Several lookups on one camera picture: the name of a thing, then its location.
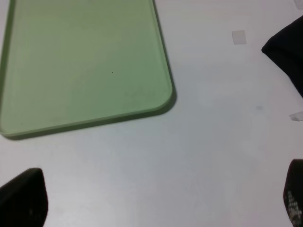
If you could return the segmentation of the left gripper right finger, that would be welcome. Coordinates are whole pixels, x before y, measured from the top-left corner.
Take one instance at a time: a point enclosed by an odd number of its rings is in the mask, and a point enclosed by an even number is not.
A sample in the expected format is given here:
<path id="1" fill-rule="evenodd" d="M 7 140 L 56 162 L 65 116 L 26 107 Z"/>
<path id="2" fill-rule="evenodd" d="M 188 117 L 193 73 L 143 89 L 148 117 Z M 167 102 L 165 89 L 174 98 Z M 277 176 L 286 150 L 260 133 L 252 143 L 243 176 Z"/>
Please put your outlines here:
<path id="1" fill-rule="evenodd" d="M 303 226 L 303 160 L 293 159 L 283 192 L 285 209 L 294 227 Z"/>

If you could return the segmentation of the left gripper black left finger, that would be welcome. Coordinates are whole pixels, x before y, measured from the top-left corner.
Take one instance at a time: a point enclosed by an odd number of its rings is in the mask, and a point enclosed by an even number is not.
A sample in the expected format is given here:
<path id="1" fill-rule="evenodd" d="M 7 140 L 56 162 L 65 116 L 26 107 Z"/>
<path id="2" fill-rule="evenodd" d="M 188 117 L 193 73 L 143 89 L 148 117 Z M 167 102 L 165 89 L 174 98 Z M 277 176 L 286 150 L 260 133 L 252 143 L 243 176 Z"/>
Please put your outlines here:
<path id="1" fill-rule="evenodd" d="M 0 188 L 2 227 L 42 227 L 48 213 L 43 171 L 30 168 Z"/>

